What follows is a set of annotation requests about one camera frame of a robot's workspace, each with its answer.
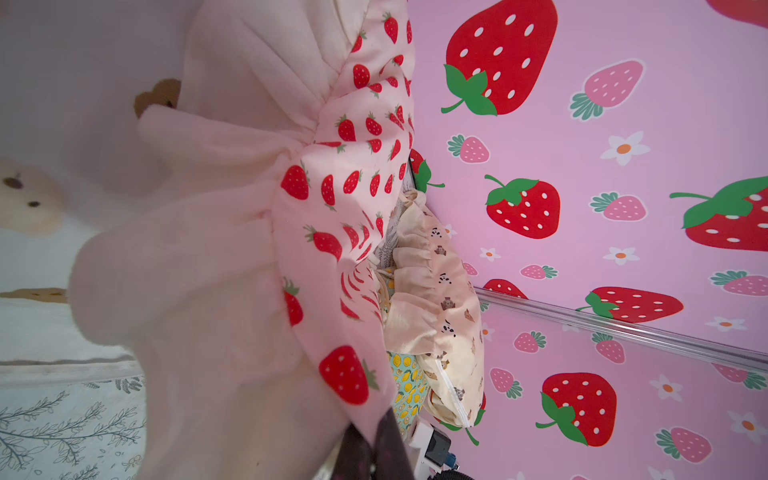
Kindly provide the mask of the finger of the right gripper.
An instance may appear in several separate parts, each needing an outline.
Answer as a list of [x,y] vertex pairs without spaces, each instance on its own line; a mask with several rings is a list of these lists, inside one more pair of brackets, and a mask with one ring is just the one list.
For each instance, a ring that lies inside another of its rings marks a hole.
[[354,425],[345,431],[332,480],[414,480],[397,420],[390,409],[378,424],[372,444]]

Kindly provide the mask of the lemon print pillowcase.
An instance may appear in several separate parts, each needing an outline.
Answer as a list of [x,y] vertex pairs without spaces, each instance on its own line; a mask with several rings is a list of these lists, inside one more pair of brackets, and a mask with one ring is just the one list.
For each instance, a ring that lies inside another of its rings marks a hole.
[[400,434],[406,438],[430,388],[414,356],[390,352],[389,359],[397,387],[393,411]]

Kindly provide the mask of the cream animal print ruffled pillowcase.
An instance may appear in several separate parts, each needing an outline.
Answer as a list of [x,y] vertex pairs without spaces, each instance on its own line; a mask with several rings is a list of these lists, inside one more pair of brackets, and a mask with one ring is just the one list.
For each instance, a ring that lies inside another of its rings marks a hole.
[[457,428],[474,425],[485,388],[480,301],[424,193],[399,196],[374,263],[384,289],[387,351],[417,361],[429,385],[430,414]]

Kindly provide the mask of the red strawberry print ruffled pillowcase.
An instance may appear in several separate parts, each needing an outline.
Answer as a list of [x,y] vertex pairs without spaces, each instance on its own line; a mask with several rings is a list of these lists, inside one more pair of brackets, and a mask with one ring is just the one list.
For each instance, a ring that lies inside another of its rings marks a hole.
[[396,387],[372,255],[413,129],[404,1],[206,1],[137,132],[175,199],[89,240],[90,341],[146,378],[141,479],[310,479]]

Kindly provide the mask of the cream bear print pillow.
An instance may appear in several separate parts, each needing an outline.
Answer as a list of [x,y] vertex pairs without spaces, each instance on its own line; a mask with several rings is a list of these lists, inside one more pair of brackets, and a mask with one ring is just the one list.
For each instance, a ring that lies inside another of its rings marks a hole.
[[67,286],[81,247],[167,194],[138,118],[178,101],[195,1],[1,5],[1,361],[112,362]]

